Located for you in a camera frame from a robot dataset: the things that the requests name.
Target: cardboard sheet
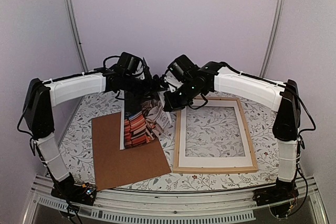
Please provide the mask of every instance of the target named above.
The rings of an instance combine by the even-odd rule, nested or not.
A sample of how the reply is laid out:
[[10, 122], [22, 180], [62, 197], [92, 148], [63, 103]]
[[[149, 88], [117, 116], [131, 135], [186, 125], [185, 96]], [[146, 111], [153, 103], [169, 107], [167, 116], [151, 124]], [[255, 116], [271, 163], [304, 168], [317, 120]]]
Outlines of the cardboard sheet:
[[92, 119], [93, 164], [98, 190], [115, 188], [171, 172], [158, 139], [120, 150], [121, 112]]

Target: leaf pattern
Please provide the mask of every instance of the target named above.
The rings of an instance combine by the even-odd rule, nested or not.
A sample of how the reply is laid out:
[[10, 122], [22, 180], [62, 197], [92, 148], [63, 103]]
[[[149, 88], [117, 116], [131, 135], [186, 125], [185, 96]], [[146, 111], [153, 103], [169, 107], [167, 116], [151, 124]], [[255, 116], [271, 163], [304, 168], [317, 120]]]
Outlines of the leaf pattern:
[[[225, 93], [211, 93], [214, 96], [235, 97]], [[65, 138], [60, 146], [62, 157], [77, 182], [94, 181], [94, 167], [92, 156], [92, 137], [91, 137], [91, 119], [120, 112], [122, 101], [114, 98], [113, 92], [91, 94], [84, 97], [82, 103], [72, 121]], [[254, 150], [258, 162], [259, 171], [251, 174], [166, 174], [157, 178], [148, 179], [131, 185], [125, 185], [121, 188], [133, 190], [160, 190], [160, 191], [204, 191], [204, 190], [223, 190], [244, 188], [250, 186], [264, 185], [274, 183], [278, 176], [278, 144], [272, 134], [272, 125], [275, 120], [275, 112], [269, 108], [240, 98], [250, 130], [251, 139], [254, 144]], [[211, 109], [205, 107], [203, 111], [196, 113], [211, 113]], [[197, 139], [197, 136], [209, 133], [206, 142], [208, 145], [199, 145], [202, 148], [197, 150], [198, 155], [204, 153], [206, 156], [223, 156], [244, 155], [239, 152], [238, 136], [235, 136], [235, 124], [232, 121], [226, 121], [230, 118], [230, 109], [220, 111], [218, 117], [217, 112], [213, 112], [212, 117], [202, 119], [196, 116], [194, 121], [189, 120], [193, 124], [188, 132], [194, 135], [191, 139]], [[174, 141], [175, 141], [175, 122], [176, 113], [171, 113], [173, 123], [169, 126], [165, 133], [161, 135], [160, 142], [163, 146], [164, 153], [170, 167], [173, 167], [174, 160]], [[223, 127], [216, 125], [214, 122], [222, 122]], [[223, 137], [222, 140], [218, 136], [212, 134], [213, 131], [220, 129]]]
[[186, 109], [186, 157], [245, 156], [233, 107]]

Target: black cable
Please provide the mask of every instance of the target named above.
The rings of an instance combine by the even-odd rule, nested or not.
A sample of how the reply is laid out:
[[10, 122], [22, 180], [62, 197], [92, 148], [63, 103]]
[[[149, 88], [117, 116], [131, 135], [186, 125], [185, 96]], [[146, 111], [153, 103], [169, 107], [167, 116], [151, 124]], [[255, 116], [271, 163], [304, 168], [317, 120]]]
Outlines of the black cable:
[[204, 107], [205, 105], [207, 105], [207, 103], [209, 102], [208, 99], [207, 99], [203, 94], [201, 94], [201, 97], [202, 97], [203, 100], [204, 100], [204, 103], [203, 103], [201, 106], [198, 106], [198, 107], [196, 107], [196, 108], [193, 108], [193, 107], [191, 107], [190, 103], [188, 103], [188, 107], [191, 108], [192, 110], [198, 110], [198, 109]]
[[89, 76], [90, 74], [95, 74], [95, 73], [99, 73], [99, 71], [94, 70], [94, 71], [85, 72], [85, 73], [75, 73], [70, 76], [64, 76], [64, 77], [44, 81], [43, 84], [51, 84], [52, 82], [64, 81], [64, 80], [68, 80], [68, 79], [75, 78], [75, 77]]
[[226, 63], [226, 62], [223, 62], [223, 61], [222, 61], [221, 63], [223, 64], [224, 67], [227, 67], [229, 70], [231, 70], [231, 71], [234, 72], [234, 73], [237, 73], [237, 74], [240, 74], [240, 75], [242, 75], [242, 76], [250, 77], [250, 78], [252, 78], [252, 79], [256, 79], [256, 80], [259, 80], [259, 81], [264, 81], [264, 82], [267, 82], [267, 83], [269, 83], [269, 84], [273, 84], [273, 85], [276, 85], [276, 86], [285, 88], [285, 86], [280, 85], [280, 84], [278, 84], [278, 83], [276, 83], [276, 82], [274, 82], [274, 81], [270, 81], [270, 80], [264, 79], [264, 78], [259, 77], [259, 76], [254, 76], [254, 75], [249, 74], [249, 73], [240, 72], [240, 71], [238, 71], [237, 69], [234, 69], [233, 67], [231, 67], [231, 66], [230, 66], [228, 63]]
[[72, 217], [70, 217], [70, 209], [69, 208], [67, 208], [67, 211], [68, 211], [68, 220], [70, 220], [72, 224], [77, 224], [73, 221]]
[[175, 90], [177, 89], [177, 86], [175, 85], [172, 85], [171, 83], [169, 83], [167, 80], [166, 80], [166, 83], [168, 83], [168, 85], [172, 86]]
[[291, 89], [286, 88], [286, 90], [288, 90], [289, 92], [291, 92], [299, 100], [299, 102], [302, 105], [303, 109], [305, 110], [305, 112], [306, 112], [306, 114], [307, 114], [307, 116], [308, 116], [311, 124], [313, 125], [313, 128], [305, 128], [305, 129], [300, 130], [299, 133], [298, 133], [298, 136], [301, 139], [301, 147], [302, 147], [302, 149], [305, 149], [304, 141], [303, 141], [303, 137], [302, 137], [301, 133], [304, 132], [304, 131], [315, 131], [316, 130], [316, 124], [315, 124], [315, 121], [314, 121], [313, 117], [310, 115], [307, 107], [305, 106], [305, 104], [301, 100], [301, 98], [294, 91], [292, 91]]
[[300, 172], [300, 170], [301, 170], [301, 167], [300, 167], [300, 165], [298, 164], [298, 166], [297, 166], [297, 172], [300, 174], [300, 176], [303, 178], [304, 182], [306, 183], [306, 194], [305, 194], [305, 196], [304, 196], [304, 199], [303, 199], [301, 205], [300, 205], [294, 212], [290, 213], [290, 214], [288, 215], [288, 217], [289, 217], [289, 216], [292, 216], [292, 215], [294, 215], [294, 214], [296, 214], [296, 213], [302, 208], [303, 204], [305, 203], [305, 201], [306, 201], [306, 199], [307, 199], [307, 197], [308, 197], [308, 182], [307, 182], [307, 179], [304, 177], [303, 173]]
[[36, 87], [32, 90], [32, 92], [31, 92], [32, 95], [29, 97], [28, 102], [27, 102], [26, 106], [24, 107], [24, 109], [23, 109], [23, 111], [22, 111], [22, 114], [21, 114], [21, 116], [20, 116], [20, 119], [19, 119], [19, 121], [18, 121], [18, 123], [17, 123], [17, 125], [16, 125], [16, 130], [17, 130], [18, 132], [28, 134], [29, 136], [32, 137], [33, 140], [36, 140], [36, 139], [35, 139], [34, 136], [31, 134], [31, 132], [21, 130], [21, 129], [20, 129], [20, 125], [21, 125], [22, 120], [23, 120], [23, 118], [24, 118], [24, 116], [25, 116], [25, 114], [26, 114], [26, 112], [27, 112], [27, 110], [28, 110], [28, 106], [29, 106], [29, 104], [32, 102], [33, 97], [35, 97], [35, 96], [34, 96], [35, 92], [36, 92], [41, 86], [42, 86], [42, 83], [39, 84], [38, 86], [36, 86]]
[[113, 56], [106, 57], [103, 61], [103, 67], [104, 68], [106, 68], [106, 61], [108, 61], [109, 59], [112, 59], [112, 58], [120, 58], [120, 56], [113, 55]]
[[290, 213], [286, 217], [282, 217], [282, 218], [277, 217], [277, 219], [287, 219], [288, 217], [296, 214], [302, 208], [303, 204], [306, 202], [306, 199], [308, 197], [308, 182], [307, 182], [307, 179], [304, 177], [303, 173], [300, 170], [301, 170], [301, 167], [300, 167], [299, 164], [297, 164], [297, 173], [300, 174], [301, 178], [303, 178], [304, 182], [306, 183], [306, 194], [304, 195], [304, 199], [303, 199], [301, 205], [294, 212]]

